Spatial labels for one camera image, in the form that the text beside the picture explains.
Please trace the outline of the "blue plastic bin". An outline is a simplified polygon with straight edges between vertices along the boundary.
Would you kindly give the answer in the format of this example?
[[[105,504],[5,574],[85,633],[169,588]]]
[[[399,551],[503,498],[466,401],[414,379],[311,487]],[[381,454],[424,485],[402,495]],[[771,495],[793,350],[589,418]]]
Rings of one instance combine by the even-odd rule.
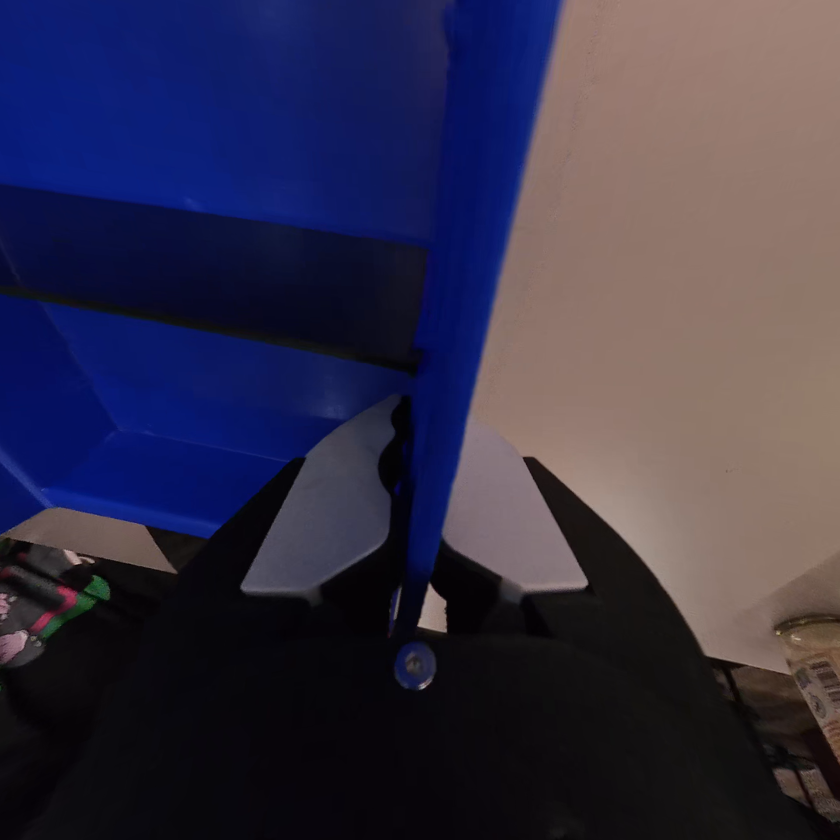
[[[209,537],[409,401],[396,631],[443,537],[562,2],[2,2],[2,185],[426,249],[413,374],[2,294],[2,528]]]

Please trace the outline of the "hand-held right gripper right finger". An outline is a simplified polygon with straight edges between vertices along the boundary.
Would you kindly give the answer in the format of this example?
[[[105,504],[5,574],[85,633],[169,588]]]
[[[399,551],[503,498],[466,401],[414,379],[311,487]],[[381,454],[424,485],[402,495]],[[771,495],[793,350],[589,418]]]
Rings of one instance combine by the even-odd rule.
[[[495,575],[500,593],[584,591],[589,582],[519,452],[470,418],[443,529],[444,545]]]

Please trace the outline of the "black bin divider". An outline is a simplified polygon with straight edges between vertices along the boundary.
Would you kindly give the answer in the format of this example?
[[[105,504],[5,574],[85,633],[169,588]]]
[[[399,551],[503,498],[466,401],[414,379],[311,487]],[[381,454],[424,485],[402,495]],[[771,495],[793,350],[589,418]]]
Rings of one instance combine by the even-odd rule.
[[[413,374],[425,248],[1,187],[2,294]]]

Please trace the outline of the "glass jar white label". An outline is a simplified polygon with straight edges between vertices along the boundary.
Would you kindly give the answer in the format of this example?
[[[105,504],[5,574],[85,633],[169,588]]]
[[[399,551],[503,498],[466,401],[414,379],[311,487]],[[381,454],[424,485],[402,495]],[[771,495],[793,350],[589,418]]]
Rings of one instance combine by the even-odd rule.
[[[839,617],[811,614],[777,625],[785,660],[819,729],[839,760]]]

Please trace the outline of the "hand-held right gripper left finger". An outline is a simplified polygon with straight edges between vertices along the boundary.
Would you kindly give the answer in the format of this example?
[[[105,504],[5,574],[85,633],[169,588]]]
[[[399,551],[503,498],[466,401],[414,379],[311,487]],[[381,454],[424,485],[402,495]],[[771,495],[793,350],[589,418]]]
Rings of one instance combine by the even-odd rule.
[[[382,549],[403,483],[408,398],[390,395],[336,427],[305,456],[241,591],[310,603]]]

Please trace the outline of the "patterned pink green cloth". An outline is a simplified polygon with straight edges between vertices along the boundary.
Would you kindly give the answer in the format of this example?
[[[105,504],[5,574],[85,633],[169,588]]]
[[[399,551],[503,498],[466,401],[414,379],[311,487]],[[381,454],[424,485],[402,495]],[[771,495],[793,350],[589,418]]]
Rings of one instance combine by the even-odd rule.
[[[1,668],[21,668],[69,622],[107,603],[98,559],[68,549],[4,540],[1,561]]]

